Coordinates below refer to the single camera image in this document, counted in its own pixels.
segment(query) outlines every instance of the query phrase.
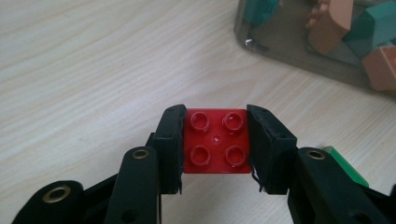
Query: light wood grain surface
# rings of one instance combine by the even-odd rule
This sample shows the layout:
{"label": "light wood grain surface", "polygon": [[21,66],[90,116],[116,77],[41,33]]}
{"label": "light wood grain surface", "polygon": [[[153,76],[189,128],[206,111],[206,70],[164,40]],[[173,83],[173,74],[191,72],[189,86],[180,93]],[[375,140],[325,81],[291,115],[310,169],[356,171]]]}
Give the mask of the light wood grain surface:
{"label": "light wood grain surface", "polygon": [[[298,147],[335,146],[389,194],[394,99],[237,45],[237,1],[0,1],[0,222],[40,188],[114,175],[166,107],[271,110]],[[163,223],[291,223],[250,175],[183,175]]]}

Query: wooden table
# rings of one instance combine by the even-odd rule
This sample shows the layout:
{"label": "wooden table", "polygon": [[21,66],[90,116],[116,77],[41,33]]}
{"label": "wooden table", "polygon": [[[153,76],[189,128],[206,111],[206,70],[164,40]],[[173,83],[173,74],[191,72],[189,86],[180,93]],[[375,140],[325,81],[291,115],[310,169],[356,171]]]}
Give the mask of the wooden table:
{"label": "wooden table", "polygon": [[[298,147],[335,146],[389,194],[395,100],[242,49],[237,1],[0,1],[0,222],[40,188],[88,188],[143,146],[166,107],[271,110]],[[291,223],[250,175],[183,175],[163,223]]]}

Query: red lego brick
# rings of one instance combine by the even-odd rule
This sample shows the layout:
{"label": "red lego brick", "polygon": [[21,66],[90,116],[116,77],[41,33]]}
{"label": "red lego brick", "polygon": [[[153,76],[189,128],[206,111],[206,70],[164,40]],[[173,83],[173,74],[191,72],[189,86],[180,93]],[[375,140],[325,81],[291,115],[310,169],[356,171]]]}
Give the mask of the red lego brick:
{"label": "red lego brick", "polygon": [[248,174],[245,109],[188,109],[184,119],[185,174]]}

